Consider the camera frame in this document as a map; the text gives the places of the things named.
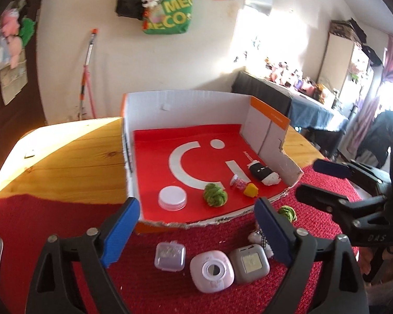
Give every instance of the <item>pink curtain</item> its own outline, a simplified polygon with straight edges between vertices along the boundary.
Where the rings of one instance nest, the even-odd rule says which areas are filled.
[[[363,107],[359,111],[358,116],[355,119],[354,124],[354,134],[351,138],[350,143],[347,146],[347,151],[354,154],[361,141],[364,139],[367,134],[368,129],[371,126],[371,123],[374,120],[375,112],[380,104],[380,97],[378,91],[383,83],[385,82],[393,82],[393,36],[389,35],[389,45],[387,48],[386,54],[386,62],[383,68],[383,75],[381,79],[380,86],[374,92],[374,96],[372,98],[366,98]]]

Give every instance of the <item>green crocheted toy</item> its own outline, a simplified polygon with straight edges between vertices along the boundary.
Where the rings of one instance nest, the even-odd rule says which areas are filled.
[[[219,207],[227,202],[227,192],[214,183],[205,186],[203,196],[209,206]]]
[[[283,205],[278,209],[280,215],[285,216],[292,223],[297,220],[296,211],[289,205]]]

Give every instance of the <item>yellow toy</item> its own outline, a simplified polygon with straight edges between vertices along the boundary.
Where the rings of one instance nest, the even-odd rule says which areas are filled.
[[[257,197],[259,193],[259,189],[253,183],[249,183],[246,186],[246,189],[243,191],[243,194],[248,197]]]

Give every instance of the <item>cardboard box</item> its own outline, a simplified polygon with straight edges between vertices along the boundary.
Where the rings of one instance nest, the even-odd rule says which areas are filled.
[[[141,202],[137,232],[206,226],[252,211],[254,199],[228,189],[235,171],[257,183],[259,196],[266,192],[271,202],[286,195],[303,173],[282,151],[289,119],[255,97],[194,90],[135,92],[122,108],[127,192]],[[215,141],[222,145],[216,147]],[[279,186],[262,189],[254,181],[246,165],[259,158],[280,175]],[[223,207],[210,208],[202,199],[208,176],[229,193]],[[157,205],[157,192],[168,185],[187,191],[184,209],[167,211]]]

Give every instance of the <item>wood grain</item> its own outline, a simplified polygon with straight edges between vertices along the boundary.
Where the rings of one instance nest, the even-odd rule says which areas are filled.
[[[283,150],[300,168],[313,164],[318,158],[323,159],[322,154],[291,126],[287,130]]]
[[[323,158],[293,128],[284,150],[301,168]],[[29,153],[34,156],[25,158]],[[21,138],[0,170],[0,198],[26,193],[63,202],[123,203],[122,118],[46,126]]]

